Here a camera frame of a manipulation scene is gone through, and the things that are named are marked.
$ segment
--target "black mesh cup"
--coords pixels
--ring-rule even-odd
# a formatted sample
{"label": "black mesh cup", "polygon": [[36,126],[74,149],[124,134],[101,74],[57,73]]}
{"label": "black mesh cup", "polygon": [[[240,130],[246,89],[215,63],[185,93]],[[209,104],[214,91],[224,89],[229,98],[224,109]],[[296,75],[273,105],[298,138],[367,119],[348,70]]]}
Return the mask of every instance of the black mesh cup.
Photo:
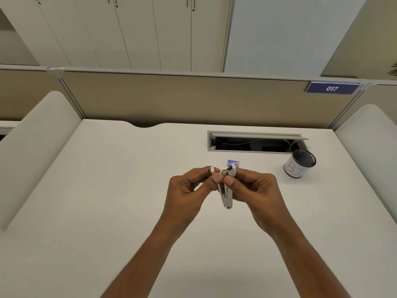
{"label": "black mesh cup", "polygon": [[299,179],[306,171],[316,165],[316,157],[309,151],[297,149],[290,159],[284,164],[284,171],[290,177]]}

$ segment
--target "desk number plate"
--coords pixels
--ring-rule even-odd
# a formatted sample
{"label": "desk number plate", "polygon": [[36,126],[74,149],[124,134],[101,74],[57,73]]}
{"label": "desk number plate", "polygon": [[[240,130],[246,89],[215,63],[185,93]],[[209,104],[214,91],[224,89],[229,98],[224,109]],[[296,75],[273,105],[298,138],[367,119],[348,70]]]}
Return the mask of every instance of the desk number plate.
{"label": "desk number plate", "polygon": [[360,86],[359,83],[323,83],[318,81],[310,82],[306,93],[327,93],[327,94],[353,94]]}

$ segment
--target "white stapler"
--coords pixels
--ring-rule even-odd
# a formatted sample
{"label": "white stapler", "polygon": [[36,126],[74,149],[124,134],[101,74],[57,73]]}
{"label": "white stapler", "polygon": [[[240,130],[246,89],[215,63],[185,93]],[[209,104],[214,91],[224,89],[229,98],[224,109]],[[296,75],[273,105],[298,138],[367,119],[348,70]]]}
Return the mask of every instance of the white stapler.
{"label": "white stapler", "polygon": [[[211,167],[211,173],[215,174],[214,167]],[[225,177],[227,175],[234,177],[236,175],[236,165],[233,163],[227,169],[221,170],[221,175],[222,175],[222,177]],[[226,209],[231,209],[233,206],[233,192],[225,184],[223,184],[222,187],[220,184],[218,184],[218,191],[221,194],[221,198],[222,198],[224,207]]]}

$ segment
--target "cabinet door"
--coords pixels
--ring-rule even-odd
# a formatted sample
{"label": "cabinet door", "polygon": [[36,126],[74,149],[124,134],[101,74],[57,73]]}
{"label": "cabinet door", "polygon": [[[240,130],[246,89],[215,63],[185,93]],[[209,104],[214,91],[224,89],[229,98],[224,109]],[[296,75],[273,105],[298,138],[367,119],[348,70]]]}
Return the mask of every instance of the cabinet door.
{"label": "cabinet door", "polygon": [[103,68],[131,68],[113,0],[75,0]]}
{"label": "cabinet door", "polygon": [[114,0],[131,68],[161,69],[152,0]]}
{"label": "cabinet door", "polygon": [[192,2],[192,71],[221,72],[231,0]]}
{"label": "cabinet door", "polygon": [[38,4],[70,64],[100,67],[74,0],[38,0]]}
{"label": "cabinet door", "polygon": [[0,7],[42,66],[70,66],[35,0],[0,0]]}
{"label": "cabinet door", "polygon": [[162,70],[191,70],[191,0],[153,0]]}

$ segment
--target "white tabletop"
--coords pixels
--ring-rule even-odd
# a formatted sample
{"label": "white tabletop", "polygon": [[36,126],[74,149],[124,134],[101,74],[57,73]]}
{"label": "white tabletop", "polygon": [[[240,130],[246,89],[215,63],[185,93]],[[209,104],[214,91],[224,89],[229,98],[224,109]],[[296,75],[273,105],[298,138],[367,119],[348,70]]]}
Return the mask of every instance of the white tabletop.
{"label": "white tabletop", "polygon": [[[299,133],[317,165],[289,155],[207,151],[207,131]],[[206,165],[276,175],[301,229],[353,297],[397,292],[397,225],[332,130],[84,120],[0,240],[4,297],[99,297],[156,224],[171,176]],[[151,297],[298,297],[271,238],[243,203],[211,193]]]}

